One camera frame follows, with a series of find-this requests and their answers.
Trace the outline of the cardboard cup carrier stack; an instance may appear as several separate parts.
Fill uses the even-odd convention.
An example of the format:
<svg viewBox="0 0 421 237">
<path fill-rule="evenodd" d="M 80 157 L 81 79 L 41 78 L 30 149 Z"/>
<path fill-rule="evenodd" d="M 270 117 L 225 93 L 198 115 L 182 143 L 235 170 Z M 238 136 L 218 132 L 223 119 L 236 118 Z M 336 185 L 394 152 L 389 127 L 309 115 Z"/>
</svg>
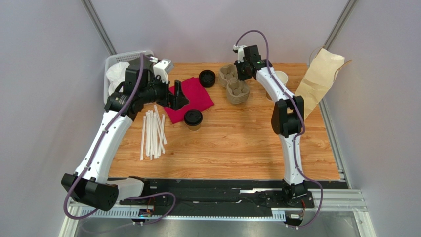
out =
<svg viewBox="0 0 421 237">
<path fill-rule="evenodd" d="M 237 68 L 234 64 L 226 64 L 219 69 L 219 83 L 225 88 L 226 97 L 231 104 L 238 105 L 248 100 L 249 86 L 238 79 Z"/>
</svg>

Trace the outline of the brown paper coffee cup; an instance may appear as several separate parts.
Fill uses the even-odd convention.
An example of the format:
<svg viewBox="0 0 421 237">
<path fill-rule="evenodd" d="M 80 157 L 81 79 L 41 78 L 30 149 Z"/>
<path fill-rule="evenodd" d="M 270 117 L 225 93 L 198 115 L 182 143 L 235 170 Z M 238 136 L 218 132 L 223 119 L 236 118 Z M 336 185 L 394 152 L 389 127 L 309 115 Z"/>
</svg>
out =
<svg viewBox="0 0 421 237">
<path fill-rule="evenodd" d="M 198 124 L 198 125 L 195 125 L 195 126 L 187 125 L 187 127 L 190 131 L 198 131 L 201 128 L 201 124 Z"/>
</svg>

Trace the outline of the black cup lid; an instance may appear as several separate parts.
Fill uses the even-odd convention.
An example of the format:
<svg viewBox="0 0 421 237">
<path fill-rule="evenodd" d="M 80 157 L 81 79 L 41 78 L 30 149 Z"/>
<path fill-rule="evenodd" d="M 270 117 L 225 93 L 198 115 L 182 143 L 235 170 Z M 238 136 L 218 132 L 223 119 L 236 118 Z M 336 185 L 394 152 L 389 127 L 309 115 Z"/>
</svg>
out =
<svg viewBox="0 0 421 237">
<path fill-rule="evenodd" d="M 188 126 L 200 125 L 203 121 L 203 114 L 197 109 L 190 109 L 184 114 L 184 122 Z"/>
</svg>

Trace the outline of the brown paper bag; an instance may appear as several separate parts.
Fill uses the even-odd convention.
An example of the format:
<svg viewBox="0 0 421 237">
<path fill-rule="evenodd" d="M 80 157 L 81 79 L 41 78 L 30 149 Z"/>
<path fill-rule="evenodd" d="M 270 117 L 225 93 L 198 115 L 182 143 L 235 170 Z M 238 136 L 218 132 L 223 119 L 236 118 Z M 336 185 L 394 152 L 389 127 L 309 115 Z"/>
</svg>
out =
<svg viewBox="0 0 421 237">
<path fill-rule="evenodd" d="M 324 47 L 310 54 L 309 67 L 295 91 L 296 97 L 301 96 L 304 99 L 303 119 L 307 119 L 332 88 L 339 71 L 351 62 Z"/>
</svg>

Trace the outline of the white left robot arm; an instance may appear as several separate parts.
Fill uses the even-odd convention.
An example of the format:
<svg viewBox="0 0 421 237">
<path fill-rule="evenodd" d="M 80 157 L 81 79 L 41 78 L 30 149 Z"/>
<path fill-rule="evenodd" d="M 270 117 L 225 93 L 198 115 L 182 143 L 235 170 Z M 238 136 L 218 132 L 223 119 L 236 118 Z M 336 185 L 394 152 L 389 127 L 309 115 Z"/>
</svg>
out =
<svg viewBox="0 0 421 237">
<path fill-rule="evenodd" d="M 88 153 L 73 174 L 63 175 L 61 184 L 67 198 L 109 211 L 121 200 L 141 196 L 145 179 L 130 176 L 109 182 L 108 174 L 122 138 L 146 104 L 179 110 L 189 103 L 180 81 L 175 81 L 174 92 L 170 92 L 168 73 L 172 69 L 173 63 L 166 60 L 126 68 L 124 81 L 107 99 L 100 129 Z"/>
</svg>

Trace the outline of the stack of black cup lids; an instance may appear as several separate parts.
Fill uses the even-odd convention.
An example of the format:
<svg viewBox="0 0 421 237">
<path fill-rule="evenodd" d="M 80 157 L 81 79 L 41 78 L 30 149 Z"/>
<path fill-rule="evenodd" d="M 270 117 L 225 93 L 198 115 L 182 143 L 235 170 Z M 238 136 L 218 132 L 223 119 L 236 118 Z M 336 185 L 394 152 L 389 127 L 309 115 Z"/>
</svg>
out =
<svg viewBox="0 0 421 237">
<path fill-rule="evenodd" d="M 214 86 L 216 75 L 212 70 L 203 70 L 199 73 L 199 82 L 202 87 L 210 88 Z"/>
</svg>

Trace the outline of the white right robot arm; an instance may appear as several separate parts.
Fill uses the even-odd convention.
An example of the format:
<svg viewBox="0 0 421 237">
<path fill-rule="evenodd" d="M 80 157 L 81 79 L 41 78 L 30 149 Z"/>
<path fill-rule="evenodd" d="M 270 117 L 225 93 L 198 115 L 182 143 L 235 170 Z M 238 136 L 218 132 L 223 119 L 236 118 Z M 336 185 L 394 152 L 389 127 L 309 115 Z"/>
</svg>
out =
<svg viewBox="0 0 421 237">
<path fill-rule="evenodd" d="M 282 188 L 282 200 L 288 206 L 300 204 L 308 193 L 300 151 L 300 138 L 305 129 L 304 99 L 286 88 L 271 63 L 262 59 L 257 45 L 235 45 L 233 51 L 238 57 L 234 64 L 239 80 L 254 78 L 274 103 L 271 126 L 280 138 L 285 164 L 283 180 L 286 186 Z"/>
</svg>

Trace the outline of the stack of paper cups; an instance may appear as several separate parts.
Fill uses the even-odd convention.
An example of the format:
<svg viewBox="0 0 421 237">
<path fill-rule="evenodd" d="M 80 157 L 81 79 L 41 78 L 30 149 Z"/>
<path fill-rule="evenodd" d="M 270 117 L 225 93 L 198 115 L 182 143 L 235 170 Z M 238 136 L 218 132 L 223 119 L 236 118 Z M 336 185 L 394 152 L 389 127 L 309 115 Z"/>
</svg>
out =
<svg viewBox="0 0 421 237">
<path fill-rule="evenodd" d="M 279 70 L 272 70 L 272 75 L 269 76 L 268 83 L 273 91 L 273 95 L 276 95 L 277 99 L 287 99 L 284 92 L 288 92 L 286 87 L 288 82 L 288 75 Z"/>
</svg>

